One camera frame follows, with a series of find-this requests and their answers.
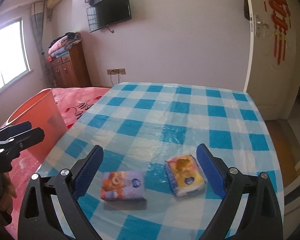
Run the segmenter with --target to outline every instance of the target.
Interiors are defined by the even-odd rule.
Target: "yellow tissue pack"
[[[165,163],[170,187],[176,196],[189,195],[205,188],[207,179],[192,155],[183,155]]]

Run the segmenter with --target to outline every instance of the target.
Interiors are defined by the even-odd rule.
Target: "plastic table cover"
[[[164,162],[191,154],[200,143],[243,174],[269,174],[281,213],[283,184],[278,159],[266,125],[248,94],[202,86],[120,83],[93,105],[58,141],[39,169],[56,175],[84,158],[94,145],[104,160],[79,204],[104,240],[198,239],[221,199],[209,185],[196,196],[172,194]],[[100,199],[102,172],[145,171],[146,202]],[[243,195],[227,236],[240,223]],[[72,233],[58,203],[64,232]]]

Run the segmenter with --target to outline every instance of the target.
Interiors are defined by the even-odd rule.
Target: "door handle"
[[[254,15],[254,33],[255,33],[255,36],[257,38],[260,37],[261,35],[261,29],[263,29],[263,27],[266,27],[267,29],[270,29],[270,26],[266,23],[263,23],[261,20],[260,20],[260,17],[258,14],[255,14]]]
[[[266,27],[267,29],[270,29],[270,26],[266,23],[262,23],[262,22],[257,22],[258,25],[261,25],[261,26],[264,26]]]

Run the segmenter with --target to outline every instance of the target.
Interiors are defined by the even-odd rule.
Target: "pink bedsheet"
[[[109,88],[54,88],[54,99],[61,112],[68,129],[105,93]],[[18,220],[23,196],[29,179],[38,169],[40,163],[27,151],[20,153],[20,157],[11,162],[12,171],[9,172],[12,183],[16,187],[18,197],[13,199],[12,223],[6,226],[8,232],[18,239]]]

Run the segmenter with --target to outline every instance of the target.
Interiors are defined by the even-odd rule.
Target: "television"
[[[90,32],[131,20],[129,0],[102,0],[87,8]]]

